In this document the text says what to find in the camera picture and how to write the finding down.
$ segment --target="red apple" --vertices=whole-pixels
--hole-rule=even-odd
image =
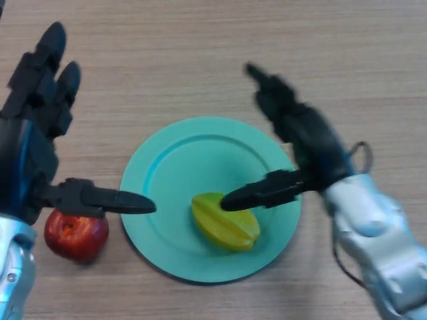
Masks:
[[[107,218],[63,215],[54,209],[45,224],[45,242],[54,254],[87,264],[96,259],[109,235]]]

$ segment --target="black cable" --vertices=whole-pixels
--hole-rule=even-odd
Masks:
[[[347,277],[349,277],[351,280],[353,280],[357,285],[361,286],[361,288],[366,289],[366,286],[364,284],[364,282],[362,280],[360,280],[359,278],[357,278],[356,276],[354,276],[353,274],[351,274],[346,267],[344,266],[344,264],[342,263],[340,257],[338,256],[338,250],[337,250],[337,235],[336,235],[336,230],[335,230],[335,217],[332,217],[332,255],[334,256],[335,262],[336,264],[340,267],[340,269],[342,270],[342,272],[345,273],[345,275]]]
[[[374,164],[374,153],[372,148],[366,141],[359,141],[353,145],[348,153],[350,157],[353,157],[358,151],[359,147],[363,147],[365,150],[365,166],[362,170],[362,173],[369,173],[371,171],[372,165]]]

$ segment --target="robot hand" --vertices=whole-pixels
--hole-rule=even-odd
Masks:
[[[369,176],[368,144],[346,151],[322,115],[297,102],[285,81],[251,63],[246,71],[259,86],[256,104],[272,122],[275,134],[292,144],[298,170],[268,173],[264,180],[226,195],[222,208],[270,208],[294,201],[303,192],[317,192],[331,217],[334,258],[347,276],[367,290],[381,318],[427,319],[427,251],[411,234],[403,208]],[[363,172],[351,161],[360,145],[368,156]],[[357,263],[362,279],[342,265],[336,243]]]
[[[69,178],[51,185],[59,164],[54,139],[65,135],[72,122],[70,108],[80,84],[76,62],[55,80],[65,42],[62,24],[52,24],[35,51],[22,56],[0,111],[0,320],[22,318],[35,280],[31,226],[42,208],[94,218],[106,211],[155,211],[153,201],[142,195],[98,188],[90,180]]]

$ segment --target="wood grain surface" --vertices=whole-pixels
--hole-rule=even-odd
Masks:
[[[0,22],[0,98],[20,56],[54,21],[67,28],[63,65],[83,81],[58,139],[57,181],[119,187],[135,149],[190,116],[240,119],[271,134],[252,105],[247,60],[281,73],[350,146],[371,142],[373,176],[427,245],[427,1],[9,0]],[[329,219],[304,196],[289,249],[250,279],[196,287],[168,279],[129,246],[118,216],[90,268],[54,256],[35,228],[37,279],[26,319],[379,319],[330,253]]]

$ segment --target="plate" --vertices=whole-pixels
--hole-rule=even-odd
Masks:
[[[157,211],[121,215],[133,246],[155,267],[185,281],[224,283],[248,277],[271,263],[289,243],[301,211],[297,201],[252,209],[261,234],[250,251],[234,253],[207,242],[191,215],[191,199],[229,193],[294,166],[265,133],[223,117],[195,117],[169,125],[131,157],[121,189],[152,199]]]

